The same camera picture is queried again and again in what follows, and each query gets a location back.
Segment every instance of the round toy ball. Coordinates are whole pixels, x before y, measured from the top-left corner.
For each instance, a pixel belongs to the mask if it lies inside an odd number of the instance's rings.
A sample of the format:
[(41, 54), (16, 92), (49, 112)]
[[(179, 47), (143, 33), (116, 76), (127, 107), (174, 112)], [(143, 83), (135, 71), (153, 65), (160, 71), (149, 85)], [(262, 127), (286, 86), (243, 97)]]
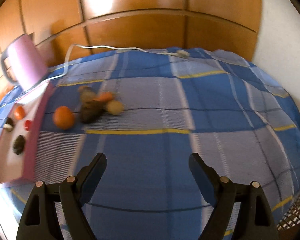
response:
[(123, 112), (123, 109), (123, 104), (116, 100), (112, 100), (106, 105), (106, 110), (113, 115), (119, 115), (121, 112)]
[(13, 130), (13, 127), (14, 127), (14, 122), (13, 122), (12, 118), (8, 117), (6, 120), (6, 123), (3, 125), (3, 128), (7, 132), (11, 132)]
[(23, 109), (22, 106), (18, 106), (15, 110), (14, 110), (14, 117), (17, 120), (22, 120), (24, 117), (26, 116), (26, 112)]
[(31, 130), (31, 126), (32, 126), (32, 121), (31, 120), (25, 120), (23, 127), (25, 128), (25, 130), (27, 132), (29, 132)]
[(13, 142), (12, 150), (16, 155), (23, 152), (26, 144), (26, 139), (23, 135), (19, 135)]
[(62, 130), (68, 130), (74, 125), (75, 117), (66, 106), (58, 107), (53, 114), (53, 123)]

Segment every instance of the carrot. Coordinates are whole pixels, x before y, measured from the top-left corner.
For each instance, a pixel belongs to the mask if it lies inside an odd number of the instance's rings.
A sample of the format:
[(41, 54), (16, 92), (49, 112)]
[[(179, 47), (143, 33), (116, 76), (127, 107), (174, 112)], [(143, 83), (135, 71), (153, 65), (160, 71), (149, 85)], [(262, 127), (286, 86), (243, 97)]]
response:
[(114, 94), (112, 92), (103, 92), (98, 95), (94, 100), (107, 103), (111, 100), (114, 100)]

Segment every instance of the red ball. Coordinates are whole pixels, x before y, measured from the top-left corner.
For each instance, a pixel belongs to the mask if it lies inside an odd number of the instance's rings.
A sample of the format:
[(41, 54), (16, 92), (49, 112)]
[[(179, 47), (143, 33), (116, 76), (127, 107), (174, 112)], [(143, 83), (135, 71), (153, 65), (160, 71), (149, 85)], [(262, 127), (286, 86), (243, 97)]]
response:
[(31, 120), (25, 120), (24, 127), (26, 131), (29, 131), (31, 129), (32, 121)]

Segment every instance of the screw head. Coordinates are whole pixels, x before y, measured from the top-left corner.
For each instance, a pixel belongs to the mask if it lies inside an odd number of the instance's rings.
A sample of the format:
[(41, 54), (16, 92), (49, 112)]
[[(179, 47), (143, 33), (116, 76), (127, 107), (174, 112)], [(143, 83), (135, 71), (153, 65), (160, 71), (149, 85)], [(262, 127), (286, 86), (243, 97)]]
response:
[(37, 181), (35, 186), (36, 187), (41, 187), (43, 185), (43, 182), (41, 180)]
[(71, 182), (74, 182), (75, 181), (75, 176), (69, 176), (67, 178), (67, 182), (71, 183)]
[(253, 187), (260, 187), (260, 184), (256, 181), (252, 182), (252, 186)]
[(222, 176), (222, 177), (220, 177), (220, 181), (223, 182), (223, 183), (228, 183), (229, 182), (229, 178), (226, 177), (226, 176)]

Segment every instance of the toy fruit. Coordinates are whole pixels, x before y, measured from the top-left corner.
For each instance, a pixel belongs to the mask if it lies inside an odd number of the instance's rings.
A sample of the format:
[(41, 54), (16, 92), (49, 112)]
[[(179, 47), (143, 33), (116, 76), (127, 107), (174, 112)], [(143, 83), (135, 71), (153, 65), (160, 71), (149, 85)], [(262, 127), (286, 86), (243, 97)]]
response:
[(67, 130), (74, 125), (74, 121), (74, 114), (68, 107), (60, 106), (54, 111), (53, 122), (58, 128)]
[(19, 135), (13, 142), (12, 150), (16, 155), (19, 155), (23, 152), (25, 148), (26, 139), (23, 135)]
[(80, 86), (78, 88), (78, 92), (80, 93), (80, 101), (83, 104), (93, 100), (97, 96), (97, 94), (92, 90), (92, 88), (88, 86)]
[(107, 103), (111, 100), (114, 100), (114, 94), (112, 92), (103, 92), (99, 96), (97, 96), (94, 100)]
[(6, 123), (3, 125), (3, 128), (7, 131), (7, 132), (11, 132), (14, 128), (14, 122), (13, 120), (8, 117), (6, 120)]
[(23, 126), (25, 128), (26, 131), (29, 131), (31, 129), (31, 125), (32, 125), (32, 121), (31, 120), (25, 120)]
[(89, 101), (81, 106), (79, 116), (82, 123), (88, 124), (97, 120), (104, 112), (104, 103)]
[(24, 117), (26, 116), (26, 112), (23, 109), (22, 106), (18, 106), (15, 110), (14, 110), (14, 117), (17, 120), (22, 120)]
[(110, 101), (106, 105), (106, 110), (113, 115), (119, 115), (123, 111), (123, 104), (119, 101)]

